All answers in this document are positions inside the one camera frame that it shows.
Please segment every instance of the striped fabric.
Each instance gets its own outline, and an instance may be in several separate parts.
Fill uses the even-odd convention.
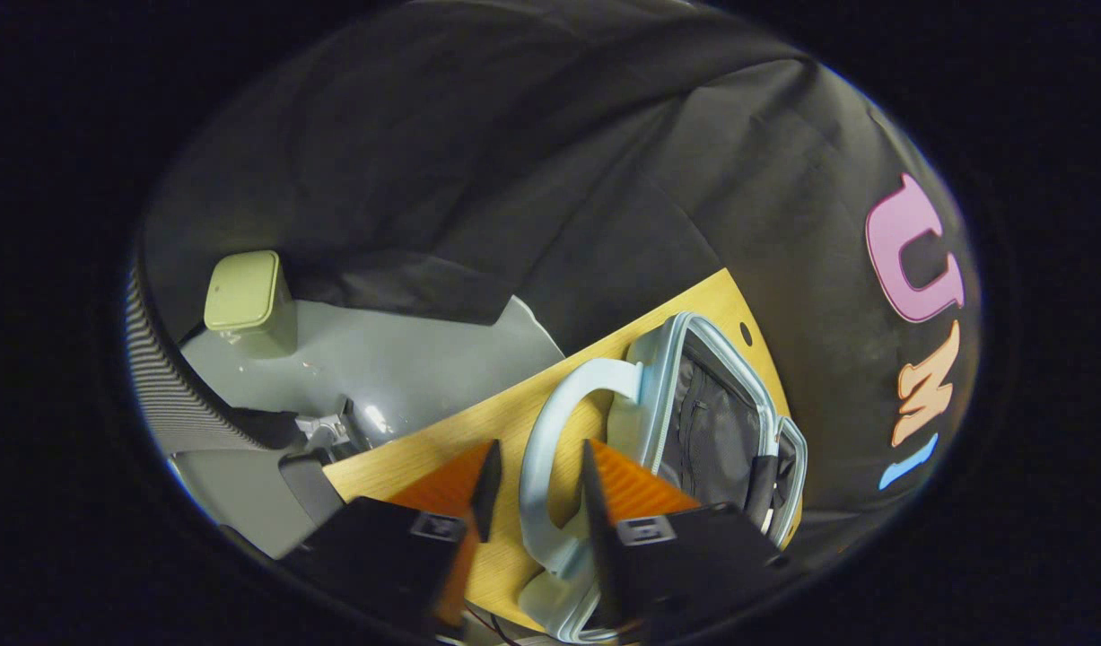
[[[128,358],[143,417],[164,453],[183,450],[265,449],[196,392],[190,369],[165,347],[144,299],[138,269],[128,281]]]

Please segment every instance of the black cloth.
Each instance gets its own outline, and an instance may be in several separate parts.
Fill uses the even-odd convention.
[[[944,223],[906,250],[907,274],[934,278],[951,250],[971,294],[919,326],[865,252],[866,213],[902,173]],[[919,486],[980,361],[963,221],[915,145],[797,48],[668,0],[425,2],[351,24],[196,136],[145,241],[174,338],[242,250],[277,250],[295,298],[345,307],[489,324],[516,294],[566,354],[726,266],[808,441],[805,551],[844,548],[830,519],[863,536],[857,518]],[[937,453],[879,491],[900,457],[898,370],[953,319],[957,394],[908,440],[938,434]]]

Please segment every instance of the gray surface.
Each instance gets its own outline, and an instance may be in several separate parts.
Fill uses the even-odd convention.
[[[562,360],[516,298],[493,326],[295,306],[298,349],[292,357],[247,359],[210,331],[182,354],[227,404],[321,416],[350,396],[358,415],[373,406],[385,418],[389,433],[381,439],[423,429]],[[203,450],[176,455],[174,463],[208,514],[276,557],[315,528],[279,474],[284,453]]]

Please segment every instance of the pink letter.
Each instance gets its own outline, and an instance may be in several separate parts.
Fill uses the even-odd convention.
[[[955,303],[962,307],[964,283],[953,254],[945,259],[948,265],[945,273],[920,289],[905,277],[902,250],[926,231],[939,238],[941,228],[937,211],[916,180],[902,173],[902,183],[900,191],[870,211],[865,219],[865,243],[870,247],[870,261],[885,297],[903,319],[919,324]]]

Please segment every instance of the white handle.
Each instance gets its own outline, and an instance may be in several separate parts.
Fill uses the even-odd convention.
[[[550,490],[550,470],[563,426],[570,419],[582,397],[596,390],[610,390],[636,404],[642,383],[642,364],[615,359],[591,359],[566,376],[550,393],[538,413],[522,457],[517,482],[517,510],[522,519],[522,544],[526,551],[554,576],[570,561],[578,539],[560,530],[550,521],[546,495]]]

